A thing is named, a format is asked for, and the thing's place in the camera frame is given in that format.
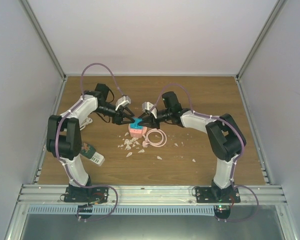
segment slotted metal strip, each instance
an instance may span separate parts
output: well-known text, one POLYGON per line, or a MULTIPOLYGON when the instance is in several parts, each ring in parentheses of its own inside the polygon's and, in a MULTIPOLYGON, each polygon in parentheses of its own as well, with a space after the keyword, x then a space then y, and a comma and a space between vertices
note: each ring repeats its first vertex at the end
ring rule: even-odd
MULTIPOLYGON (((95 205, 92 213, 82 213, 87 215, 105 215, 112 210, 110 205, 95 205)), ((62 214, 73 215, 77 213, 77 205, 40 205, 32 204, 28 214, 62 214)), ((214 216, 213 206, 117 206, 114 215, 197 215, 214 216)))

